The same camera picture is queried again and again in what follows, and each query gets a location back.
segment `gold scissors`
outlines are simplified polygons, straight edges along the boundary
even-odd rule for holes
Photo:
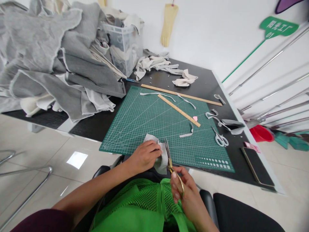
[[[170,149],[169,149],[169,147],[168,147],[168,143],[167,143],[167,139],[166,139],[166,138],[164,138],[164,143],[165,143],[165,147],[166,147],[166,151],[167,151],[167,157],[168,157],[167,168],[170,170],[171,174],[172,174],[173,172],[176,173],[176,175],[177,175],[177,177],[178,177],[178,179],[179,179],[179,181],[180,181],[180,183],[181,183],[182,191],[181,191],[181,189],[178,188],[178,186],[177,186],[177,188],[178,188],[178,191],[179,191],[179,193],[180,193],[180,199],[182,199],[183,196],[184,196],[184,185],[183,185],[183,181],[181,180],[181,178],[180,178],[180,176],[178,175],[178,173],[173,169],[173,164],[172,164]]]

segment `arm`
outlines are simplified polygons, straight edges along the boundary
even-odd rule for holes
[[[66,212],[73,219],[75,227],[108,191],[152,168],[156,158],[161,154],[161,147],[155,141],[142,143],[127,161],[79,186],[56,203],[52,209]]]
[[[176,172],[180,172],[182,174],[181,180],[184,183],[184,196],[181,199],[181,204],[187,218],[193,223],[198,232],[219,232],[218,228],[209,216],[192,176],[184,167],[173,168]],[[172,173],[170,183],[174,201],[177,203],[180,199],[180,194],[177,187],[179,187],[179,189],[182,188],[176,173]]]

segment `pink paper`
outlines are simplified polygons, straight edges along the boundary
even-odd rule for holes
[[[253,144],[248,143],[248,142],[245,142],[245,145],[246,145],[247,148],[253,149],[256,152],[261,153],[261,150],[258,148],[258,146],[253,145]]]

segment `chair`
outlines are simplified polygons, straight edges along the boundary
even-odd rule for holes
[[[7,153],[9,152],[10,154],[5,157],[4,159],[0,160],[0,165],[2,165],[4,162],[8,161],[9,159],[17,156],[19,153],[16,154],[16,151],[14,150],[0,150],[0,153]],[[40,166],[40,167],[35,167],[35,168],[27,168],[27,169],[22,169],[18,171],[12,171],[12,172],[5,172],[5,173],[0,173],[0,177],[4,176],[10,176],[13,174],[18,174],[18,173],[23,173],[23,172],[28,172],[28,171],[33,171],[33,170],[41,170],[44,168],[48,168],[49,172],[46,176],[46,178],[36,187],[36,189],[27,197],[27,199],[18,207],[18,209],[2,224],[0,225],[0,232],[9,224],[9,222],[16,216],[16,214],[27,204],[27,202],[33,197],[33,195],[42,187],[42,185],[47,181],[49,176],[52,174],[52,166],[50,165],[45,165],[45,166]]]
[[[111,166],[119,165],[126,159],[124,156],[120,156],[116,162]],[[101,166],[94,174],[93,178],[109,171],[109,166]],[[149,174],[149,179],[153,182],[160,182],[160,179],[155,180],[152,173]],[[79,222],[74,228],[73,232],[87,232],[91,229],[93,218],[97,212],[99,212],[108,202],[115,196],[115,191],[119,191],[123,186],[118,189],[115,187],[106,194]],[[206,206],[206,209],[217,226],[220,232],[229,231],[250,231],[250,232],[285,232],[284,229],[272,218],[266,214],[258,211],[251,206],[248,206],[238,200],[228,197],[221,193],[215,193],[213,198],[210,192],[206,190],[200,190],[200,196]]]

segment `black office chair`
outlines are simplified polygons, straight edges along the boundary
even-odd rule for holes
[[[127,157],[120,156],[115,162],[114,166],[119,165],[125,159],[127,159]],[[101,166],[94,174],[93,178],[109,170],[109,166]],[[164,177],[166,177],[164,175],[158,174],[154,171],[154,169],[150,169],[147,172],[138,174],[135,177],[132,177],[124,183],[120,184],[119,186],[113,188],[86,214],[86,216],[80,221],[73,232],[88,232],[92,227],[93,218],[96,213],[102,210],[102,208],[110,202],[115,194],[119,192],[132,179],[145,178],[145,175],[147,179],[150,179],[156,183],[159,183]],[[207,208],[210,217],[220,232],[285,232],[284,229],[275,220],[266,214],[224,194],[215,193],[212,198],[210,192],[202,189],[200,190],[200,196]]]

